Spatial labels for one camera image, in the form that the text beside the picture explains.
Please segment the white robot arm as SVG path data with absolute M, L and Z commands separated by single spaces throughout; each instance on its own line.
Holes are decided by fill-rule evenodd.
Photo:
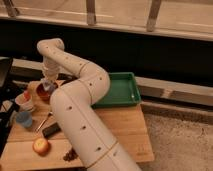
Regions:
M 89 60 L 65 52 L 59 38 L 41 40 L 37 49 L 77 77 L 53 92 L 50 106 L 87 171 L 142 171 L 92 109 L 109 91 L 108 73 Z

